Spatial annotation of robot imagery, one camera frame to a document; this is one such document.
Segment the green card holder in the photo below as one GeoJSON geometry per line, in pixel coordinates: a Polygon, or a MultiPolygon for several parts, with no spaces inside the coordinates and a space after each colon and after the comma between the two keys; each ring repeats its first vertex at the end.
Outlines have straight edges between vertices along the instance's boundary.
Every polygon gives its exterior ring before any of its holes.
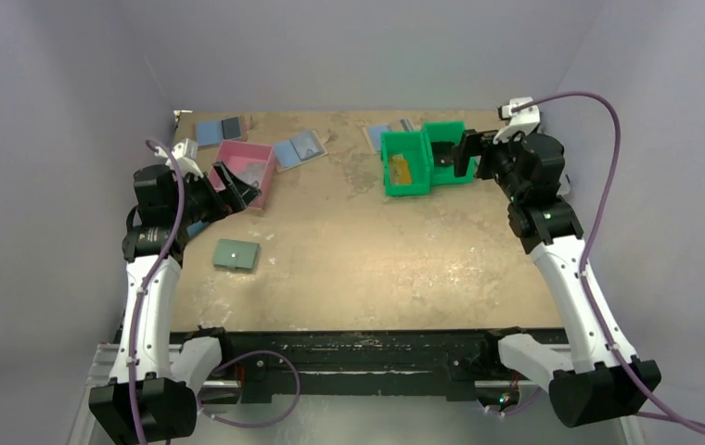
{"type": "Polygon", "coordinates": [[[213,252],[211,264],[215,268],[250,273],[257,266],[260,250],[260,244],[256,242],[221,239],[213,252]]]}

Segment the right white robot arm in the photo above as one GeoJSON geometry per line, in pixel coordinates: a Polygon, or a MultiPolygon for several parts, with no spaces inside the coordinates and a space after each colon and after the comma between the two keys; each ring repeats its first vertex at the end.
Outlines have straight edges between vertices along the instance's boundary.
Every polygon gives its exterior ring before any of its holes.
{"type": "Polygon", "coordinates": [[[544,390],[568,427],[637,414],[661,381],[658,365],[643,361],[617,329],[588,262],[588,239],[571,205],[559,195],[564,146],[541,133],[518,132],[498,143],[492,132],[465,130],[458,141],[429,145],[437,165],[459,176],[474,158],[477,177],[494,180],[509,200],[509,226],[544,278],[570,346],[564,356],[513,327],[488,332],[482,370],[512,370],[544,390]]]}

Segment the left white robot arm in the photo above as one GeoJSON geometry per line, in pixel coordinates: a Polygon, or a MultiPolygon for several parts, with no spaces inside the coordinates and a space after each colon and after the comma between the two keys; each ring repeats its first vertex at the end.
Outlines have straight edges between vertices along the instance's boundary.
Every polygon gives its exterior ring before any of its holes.
{"type": "Polygon", "coordinates": [[[223,379],[235,370],[236,354],[224,346],[222,328],[200,329],[177,355],[170,353],[188,227],[241,212],[261,194],[222,162],[213,169],[222,190],[204,173],[177,175],[168,165],[134,174],[137,204],[122,241],[128,287],[121,342],[107,384],[89,393],[90,412],[115,444],[190,436],[205,378],[223,379]]]}

